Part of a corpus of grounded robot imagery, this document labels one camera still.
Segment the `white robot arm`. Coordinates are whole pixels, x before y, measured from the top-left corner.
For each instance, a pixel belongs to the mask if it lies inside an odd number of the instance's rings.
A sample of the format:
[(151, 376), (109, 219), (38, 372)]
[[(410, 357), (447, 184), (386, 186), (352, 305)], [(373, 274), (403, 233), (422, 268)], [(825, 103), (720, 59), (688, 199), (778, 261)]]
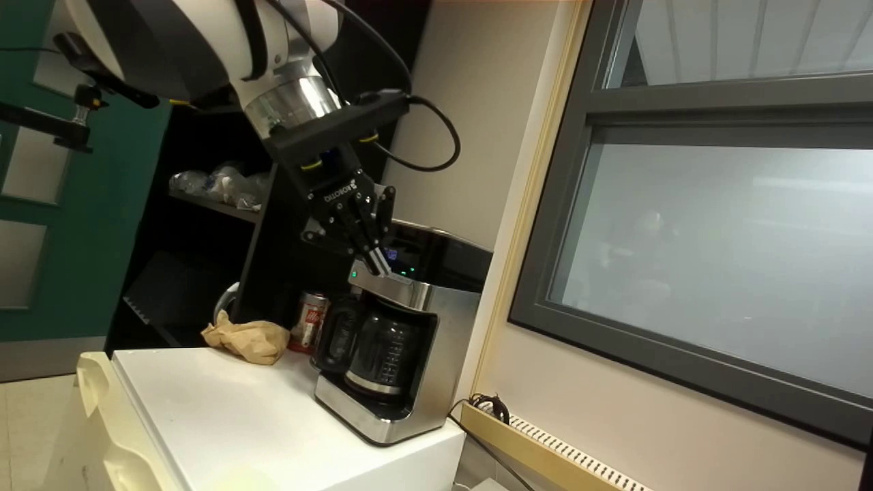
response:
[(339, 92), (323, 59), (339, 42), (339, 0), (62, 0), (68, 64), (147, 107), (222, 92), (246, 114), (296, 184), (302, 234), (386, 276), (394, 192), (373, 184), (354, 145), (410, 110), (402, 89)]

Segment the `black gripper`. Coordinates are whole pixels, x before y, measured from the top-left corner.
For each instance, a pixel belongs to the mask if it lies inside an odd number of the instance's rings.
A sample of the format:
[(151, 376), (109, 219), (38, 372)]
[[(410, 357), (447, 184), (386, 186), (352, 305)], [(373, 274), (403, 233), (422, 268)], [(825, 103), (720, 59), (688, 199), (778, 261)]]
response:
[(391, 276), (388, 240), (394, 194), (364, 170), (357, 145), (410, 110), (398, 89), (380, 89), (298, 128), (275, 125), (266, 139), (290, 178), (305, 244), (361, 248), (373, 276)]

